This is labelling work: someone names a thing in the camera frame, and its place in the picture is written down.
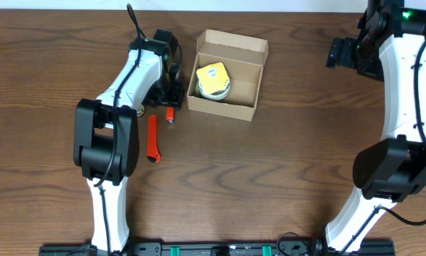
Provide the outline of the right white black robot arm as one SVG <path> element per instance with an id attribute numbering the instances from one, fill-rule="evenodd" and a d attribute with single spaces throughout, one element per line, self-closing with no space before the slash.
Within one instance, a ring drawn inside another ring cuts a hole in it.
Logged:
<path id="1" fill-rule="evenodd" d="M 344 66 L 385 86 L 380 141 L 353 163 L 354 187 L 309 255 L 389 255 L 366 235 L 385 213 L 426 186 L 426 10 L 403 1 L 369 1 L 357 38 L 335 38 L 328 68 Z"/>

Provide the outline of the yellow sticky note pad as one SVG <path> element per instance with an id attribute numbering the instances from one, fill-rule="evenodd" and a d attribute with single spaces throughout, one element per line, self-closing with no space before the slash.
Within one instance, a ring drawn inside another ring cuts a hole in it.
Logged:
<path id="1" fill-rule="evenodd" d="M 222 62 L 213 63 L 196 71 L 200 92 L 215 95 L 230 87 L 230 78 Z"/>

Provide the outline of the white masking tape roll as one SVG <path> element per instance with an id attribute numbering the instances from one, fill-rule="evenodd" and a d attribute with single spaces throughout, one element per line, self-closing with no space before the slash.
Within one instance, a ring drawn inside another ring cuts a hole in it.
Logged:
<path id="1" fill-rule="evenodd" d="M 207 100 L 212 100 L 212 101 L 216 101 L 216 102 L 224 100 L 230 92 L 230 81 L 227 82 L 227 86 L 224 90 L 214 92 L 213 94 L 210 94 L 210 95 L 207 95 L 203 91 L 201 82 L 198 81 L 197 86 L 198 86 L 198 91 L 200 92 L 200 95 L 202 97 L 206 98 Z"/>

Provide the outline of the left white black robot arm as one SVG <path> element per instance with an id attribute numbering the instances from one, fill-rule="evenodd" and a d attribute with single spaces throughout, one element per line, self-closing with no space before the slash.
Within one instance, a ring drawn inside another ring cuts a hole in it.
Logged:
<path id="1" fill-rule="evenodd" d="M 182 106 L 181 55 L 175 35 L 159 29 L 141 33 L 128 47 L 128 59 L 115 81 L 96 99 L 75 109 L 73 161 L 90 188 L 94 231 L 88 255 L 128 255 L 127 182 L 139 158 L 137 118 L 145 105 Z"/>

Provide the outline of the small orange lighter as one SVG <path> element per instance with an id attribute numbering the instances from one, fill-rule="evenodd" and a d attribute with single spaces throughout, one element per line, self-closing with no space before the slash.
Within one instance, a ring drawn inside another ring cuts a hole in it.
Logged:
<path id="1" fill-rule="evenodd" d="M 175 109 L 173 107 L 167 107 L 166 109 L 166 121 L 169 124 L 173 124 L 175 122 Z"/>

